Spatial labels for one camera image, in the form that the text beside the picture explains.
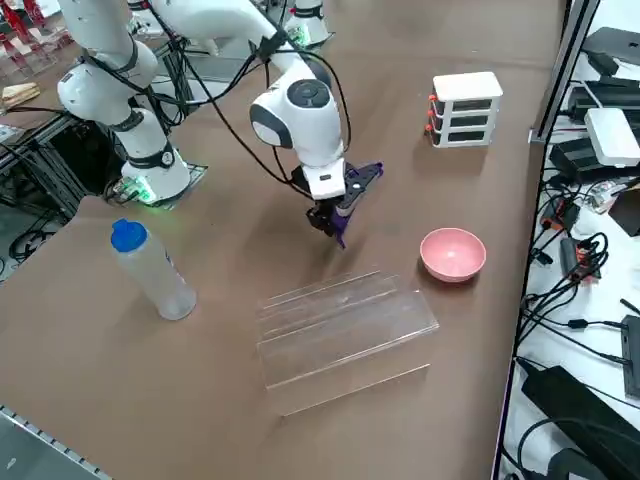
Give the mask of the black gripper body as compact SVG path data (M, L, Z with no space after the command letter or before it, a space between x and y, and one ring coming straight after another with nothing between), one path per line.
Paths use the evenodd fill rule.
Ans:
M306 179L303 168L296 167L292 171L293 185L309 194L317 207L326 207L329 211L353 211L359 200L359 171L353 166L346 166L344 173L345 192L327 198L315 198Z

